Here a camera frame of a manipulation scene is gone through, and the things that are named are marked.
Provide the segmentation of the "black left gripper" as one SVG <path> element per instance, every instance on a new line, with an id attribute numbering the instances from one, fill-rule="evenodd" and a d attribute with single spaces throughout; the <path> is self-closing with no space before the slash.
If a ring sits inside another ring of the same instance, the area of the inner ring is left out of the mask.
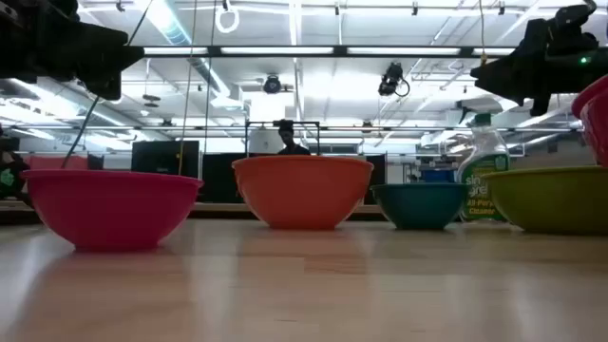
<path id="1" fill-rule="evenodd" d="M 122 97 L 122 71 L 143 47 L 126 32 L 84 22 L 77 0 L 0 0 L 0 78 L 78 78 L 105 100 Z"/>

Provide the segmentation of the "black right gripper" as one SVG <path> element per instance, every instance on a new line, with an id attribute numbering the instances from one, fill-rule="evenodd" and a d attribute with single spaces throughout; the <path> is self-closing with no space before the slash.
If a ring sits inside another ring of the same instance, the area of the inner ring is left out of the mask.
<path id="1" fill-rule="evenodd" d="M 532 117 L 547 112 L 552 94 L 576 93 L 608 74 L 608 47 L 599 45 L 585 24 L 597 9 L 594 0 L 559 9 L 551 19 L 527 23 L 511 60 L 495 60 L 470 70 L 475 86 L 522 106 L 531 98 Z"/>

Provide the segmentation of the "red plastic bowl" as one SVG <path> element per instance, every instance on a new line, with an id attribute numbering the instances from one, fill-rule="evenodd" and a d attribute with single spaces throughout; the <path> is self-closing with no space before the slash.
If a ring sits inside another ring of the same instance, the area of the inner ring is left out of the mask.
<path id="1" fill-rule="evenodd" d="M 571 105 L 583 125 L 583 137 L 597 163 L 608 167 L 608 74 L 586 87 Z"/>

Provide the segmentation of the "olive green plastic bowl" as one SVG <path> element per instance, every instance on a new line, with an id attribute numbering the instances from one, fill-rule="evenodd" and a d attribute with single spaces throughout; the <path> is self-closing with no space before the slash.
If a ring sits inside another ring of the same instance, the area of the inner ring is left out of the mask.
<path id="1" fill-rule="evenodd" d="M 527 233 L 608 236 L 608 168 L 518 169 L 483 176 L 497 210 Z"/>

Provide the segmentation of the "pink plastic bowl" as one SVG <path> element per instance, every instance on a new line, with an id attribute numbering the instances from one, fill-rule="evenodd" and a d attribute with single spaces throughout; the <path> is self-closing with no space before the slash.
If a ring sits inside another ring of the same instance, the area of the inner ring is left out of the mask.
<path id="1" fill-rule="evenodd" d="M 153 249 L 189 215 L 202 181 L 104 170 L 23 173 L 41 221 L 78 250 Z"/>

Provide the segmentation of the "teal plastic bowl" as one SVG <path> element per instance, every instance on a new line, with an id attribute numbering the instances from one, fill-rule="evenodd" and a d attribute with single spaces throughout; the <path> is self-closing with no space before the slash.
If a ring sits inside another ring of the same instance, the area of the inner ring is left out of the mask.
<path id="1" fill-rule="evenodd" d="M 462 211 L 467 194 L 464 184 L 450 182 L 378 184 L 370 190 L 397 230 L 443 230 Z"/>

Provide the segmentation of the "orange plastic bowl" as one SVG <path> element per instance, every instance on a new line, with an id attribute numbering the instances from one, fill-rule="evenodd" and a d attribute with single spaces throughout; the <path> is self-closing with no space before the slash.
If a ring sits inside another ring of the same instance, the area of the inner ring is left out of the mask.
<path id="1" fill-rule="evenodd" d="M 362 203 L 373 164 L 346 157 L 273 155 L 234 161 L 238 191 L 272 229 L 332 230 Z"/>

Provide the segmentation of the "green cleaner spray bottle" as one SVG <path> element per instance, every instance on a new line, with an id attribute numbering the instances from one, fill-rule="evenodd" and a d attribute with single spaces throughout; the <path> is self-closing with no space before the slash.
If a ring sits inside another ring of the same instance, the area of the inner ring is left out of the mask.
<path id="1" fill-rule="evenodd" d="M 483 175 L 507 171 L 509 149 L 493 126 L 490 112 L 476 113 L 467 125 L 472 133 L 472 151 L 457 171 L 457 181 L 467 190 L 460 218 L 462 221 L 505 221 L 489 195 Z"/>

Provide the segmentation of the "black monitor screen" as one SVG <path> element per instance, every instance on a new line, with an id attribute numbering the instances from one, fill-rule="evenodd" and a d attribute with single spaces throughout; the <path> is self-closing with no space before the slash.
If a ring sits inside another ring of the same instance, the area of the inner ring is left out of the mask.
<path id="1" fill-rule="evenodd" d="M 131 170 L 134 172 L 180 175 L 197 179 L 199 168 L 199 142 L 154 141 L 132 144 Z"/>

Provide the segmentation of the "red cloth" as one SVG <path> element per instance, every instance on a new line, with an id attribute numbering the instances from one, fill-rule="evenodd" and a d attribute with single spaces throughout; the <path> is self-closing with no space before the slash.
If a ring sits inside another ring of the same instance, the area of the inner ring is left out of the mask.
<path id="1" fill-rule="evenodd" d="M 24 161 L 31 170 L 61 169 L 64 160 L 64 156 L 27 155 L 24 157 Z M 71 156 L 66 163 L 66 169 L 87 170 L 87 157 Z"/>

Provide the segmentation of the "blue storage bin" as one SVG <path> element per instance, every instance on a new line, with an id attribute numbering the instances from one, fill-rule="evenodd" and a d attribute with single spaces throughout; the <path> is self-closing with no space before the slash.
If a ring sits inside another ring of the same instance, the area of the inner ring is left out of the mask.
<path id="1" fill-rule="evenodd" d="M 455 182 L 454 169 L 422 169 L 420 180 L 423 182 Z"/>

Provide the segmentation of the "person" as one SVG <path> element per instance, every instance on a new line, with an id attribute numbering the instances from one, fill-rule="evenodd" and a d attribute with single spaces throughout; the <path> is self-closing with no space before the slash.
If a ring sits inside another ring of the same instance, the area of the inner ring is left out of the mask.
<path id="1" fill-rule="evenodd" d="M 284 147 L 277 152 L 278 155 L 310 155 L 309 149 L 298 144 L 294 140 L 294 124 L 289 120 L 280 120 L 278 124 L 278 135 Z"/>
<path id="2" fill-rule="evenodd" d="M 16 138 L 0 133 L 0 200 L 16 198 L 32 208 L 30 197 L 24 192 L 26 182 L 22 178 L 29 165 L 15 152 L 16 144 Z"/>

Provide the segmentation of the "narrow black curtain panel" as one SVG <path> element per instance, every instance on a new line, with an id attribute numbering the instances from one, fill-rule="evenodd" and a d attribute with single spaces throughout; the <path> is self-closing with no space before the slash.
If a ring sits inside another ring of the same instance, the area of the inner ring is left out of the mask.
<path id="1" fill-rule="evenodd" d="M 385 154 L 368 155 L 366 161 L 373 165 L 370 175 L 370 186 L 387 182 L 387 156 Z"/>

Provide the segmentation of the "overhead light bar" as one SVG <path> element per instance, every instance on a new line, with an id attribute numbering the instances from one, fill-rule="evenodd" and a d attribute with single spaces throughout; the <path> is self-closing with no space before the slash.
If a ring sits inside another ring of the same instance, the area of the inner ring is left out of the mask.
<path id="1" fill-rule="evenodd" d="M 485 53 L 490 58 L 503 57 L 515 47 L 475 46 L 194 46 L 144 47 L 145 57 L 158 58 L 477 58 Z"/>

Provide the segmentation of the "silver air duct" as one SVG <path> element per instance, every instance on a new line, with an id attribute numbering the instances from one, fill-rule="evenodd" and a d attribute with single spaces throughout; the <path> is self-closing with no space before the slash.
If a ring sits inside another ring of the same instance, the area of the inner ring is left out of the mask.
<path id="1" fill-rule="evenodd" d="M 206 20 L 198 15 L 199 1 L 191 0 L 194 7 L 189 12 L 190 18 L 178 14 L 178 0 L 132 0 L 135 7 L 143 13 L 144 19 L 151 24 L 165 41 L 166 46 L 194 47 L 200 38 L 214 43 L 216 33 L 230 33 L 239 25 L 239 13 L 232 10 L 230 0 L 226 0 L 227 9 L 219 10 L 212 5 L 211 14 Z M 225 110 L 241 110 L 244 102 L 242 90 L 236 85 L 226 83 L 213 69 L 212 58 L 186 57 L 188 63 L 187 77 L 192 79 L 196 72 L 207 88 L 208 104 Z"/>

